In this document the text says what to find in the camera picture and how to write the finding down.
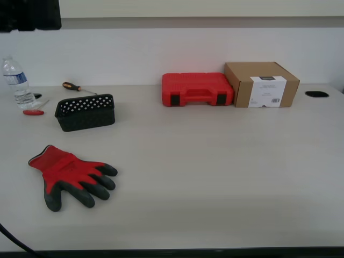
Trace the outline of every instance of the cardboard box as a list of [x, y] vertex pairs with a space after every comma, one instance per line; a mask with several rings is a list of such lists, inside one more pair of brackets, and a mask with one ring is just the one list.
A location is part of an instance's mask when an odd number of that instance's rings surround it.
[[237, 108], [291, 106], [300, 83], [276, 62], [226, 63], [225, 76]]

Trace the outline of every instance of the bottle label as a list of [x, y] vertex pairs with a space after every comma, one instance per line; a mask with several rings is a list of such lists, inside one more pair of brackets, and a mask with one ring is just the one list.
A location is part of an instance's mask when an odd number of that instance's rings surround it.
[[22, 84], [27, 81], [24, 72], [17, 75], [4, 75], [4, 77], [8, 85]]

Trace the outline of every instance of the black basket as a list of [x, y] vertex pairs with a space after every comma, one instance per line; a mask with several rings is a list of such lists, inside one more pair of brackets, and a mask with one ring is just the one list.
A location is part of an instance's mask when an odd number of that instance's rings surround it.
[[64, 99], [58, 103], [55, 117], [65, 132], [114, 123], [114, 103], [111, 94]]

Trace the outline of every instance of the red glove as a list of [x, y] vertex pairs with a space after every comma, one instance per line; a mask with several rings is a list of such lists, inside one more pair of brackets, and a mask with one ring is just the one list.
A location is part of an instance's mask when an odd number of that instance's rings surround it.
[[59, 211], [61, 208], [61, 190], [68, 191], [83, 205], [92, 208], [95, 200], [89, 194], [107, 200], [109, 190], [116, 185], [108, 176], [116, 176], [117, 170], [100, 162], [79, 160], [72, 153], [64, 152], [48, 145], [41, 154], [29, 160], [31, 167], [42, 172], [44, 179], [44, 199], [48, 208]]

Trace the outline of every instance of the white table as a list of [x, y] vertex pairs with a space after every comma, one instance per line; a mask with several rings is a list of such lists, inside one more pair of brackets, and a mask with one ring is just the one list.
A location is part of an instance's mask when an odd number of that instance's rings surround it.
[[[88, 87], [114, 96], [116, 123], [63, 132], [58, 101], [25, 116], [0, 97], [0, 223], [36, 250], [342, 246], [344, 95], [301, 85], [292, 107], [164, 107], [159, 86]], [[329, 98], [307, 97], [323, 90]], [[107, 201], [44, 202], [28, 160], [52, 144], [119, 171]], [[20, 250], [0, 235], [0, 251]]]

